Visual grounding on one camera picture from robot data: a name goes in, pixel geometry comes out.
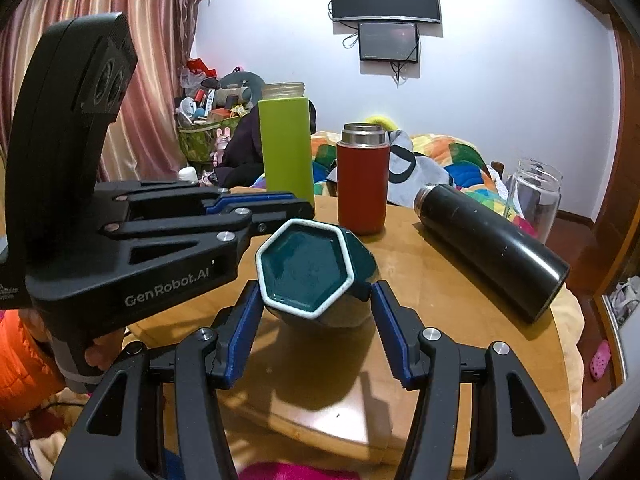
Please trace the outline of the hand holding left gripper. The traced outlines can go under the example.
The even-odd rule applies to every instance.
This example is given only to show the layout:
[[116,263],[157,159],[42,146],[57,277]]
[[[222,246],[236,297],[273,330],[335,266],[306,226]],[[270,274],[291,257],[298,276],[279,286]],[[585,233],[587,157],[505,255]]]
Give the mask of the hand holding left gripper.
[[93,345],[85,351],[85,360],[89,366],[106,372],[122,351],[125,330],[120,328],[113,333],[96,338]]

